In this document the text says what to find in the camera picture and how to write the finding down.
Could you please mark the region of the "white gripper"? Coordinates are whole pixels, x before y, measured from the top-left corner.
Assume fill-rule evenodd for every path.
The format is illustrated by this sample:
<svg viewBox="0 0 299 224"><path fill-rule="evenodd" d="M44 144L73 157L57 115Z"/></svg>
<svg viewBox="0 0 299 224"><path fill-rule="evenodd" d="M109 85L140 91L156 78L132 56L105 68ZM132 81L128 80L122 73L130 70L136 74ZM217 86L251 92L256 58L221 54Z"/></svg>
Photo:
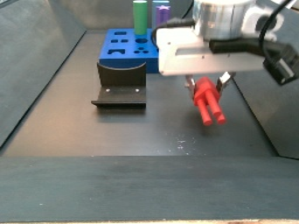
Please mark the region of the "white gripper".
<svg viewBox="0 0 299 224"><path fill-rule="evenodd" d="M235 72L255 71L263 68L263 58L248 52L213 54L208 43L197 37L190 28L162 28L156 32L158 48L158 72L164 76L186 74L224 73L217 78L219 93L233 79ZM193 99L194 80L185 76L184 87Z"/></svg>

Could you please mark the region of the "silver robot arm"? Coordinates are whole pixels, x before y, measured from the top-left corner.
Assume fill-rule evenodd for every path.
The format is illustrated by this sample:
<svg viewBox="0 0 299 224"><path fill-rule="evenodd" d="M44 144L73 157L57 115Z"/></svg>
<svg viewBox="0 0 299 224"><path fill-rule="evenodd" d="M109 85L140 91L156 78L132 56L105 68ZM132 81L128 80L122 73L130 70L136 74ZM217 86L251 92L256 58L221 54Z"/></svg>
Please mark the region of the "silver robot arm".
<svg viewBox="0 0 299 224"><path fill-rule="evenodd" d="M161 24L153 39L158 50L158 72L182 75L189 92L194 74L220 73L217 89L237 72L263 68L259 41L276 43L284 17L256 5L256 0L194 0L192 17Z"/></svg>

